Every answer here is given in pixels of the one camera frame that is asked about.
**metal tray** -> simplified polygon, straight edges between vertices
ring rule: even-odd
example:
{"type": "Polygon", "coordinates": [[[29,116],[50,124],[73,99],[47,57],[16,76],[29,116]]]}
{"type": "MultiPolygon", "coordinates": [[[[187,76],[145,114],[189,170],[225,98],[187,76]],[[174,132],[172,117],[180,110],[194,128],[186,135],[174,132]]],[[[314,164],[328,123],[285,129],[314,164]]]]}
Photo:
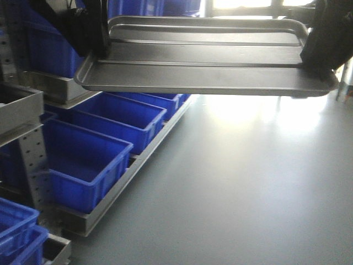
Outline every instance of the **metal tray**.
{"type": "Polygon", "coordinates": [[[111,52],[90,54],[75,81],[93,91],[323,96],[301,69],[308,37],[294,20],[116,17],[111,52]]]}
{"type": "Polygon", "coordinates": [[[23,73],[23,77],[26,85],[43,91],[45,99],[60,104],[67,104],[88,92],[72,78],[33,71],[23,73]]]}
{"type": "Polygon", "coordinates": [[[23,124],[39,121],[43,110],[43,92],[0,82],[0,135],[23,124]]]}

